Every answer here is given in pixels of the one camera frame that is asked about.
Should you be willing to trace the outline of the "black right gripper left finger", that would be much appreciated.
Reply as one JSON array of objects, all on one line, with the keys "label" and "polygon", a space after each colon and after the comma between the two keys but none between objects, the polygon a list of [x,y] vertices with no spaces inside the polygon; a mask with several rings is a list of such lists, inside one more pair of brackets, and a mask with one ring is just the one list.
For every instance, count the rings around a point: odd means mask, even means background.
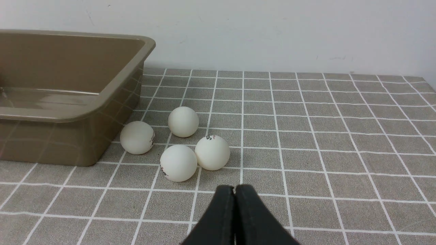
[{"label": "black right gripper left finger", "polygon": [[182,245],[233,245],[235,196],[233,186],[217,186],[208,208]]}]

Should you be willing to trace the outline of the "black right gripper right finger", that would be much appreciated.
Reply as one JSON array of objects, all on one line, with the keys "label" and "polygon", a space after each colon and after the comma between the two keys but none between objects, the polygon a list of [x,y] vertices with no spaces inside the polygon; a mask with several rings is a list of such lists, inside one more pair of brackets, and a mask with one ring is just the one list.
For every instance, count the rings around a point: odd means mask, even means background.
[{"label": "black right gripper right finger", "polygon": [[299,242],[266,208],[254,187],[241,184],[235,191],[237,245],[298,245]]}]

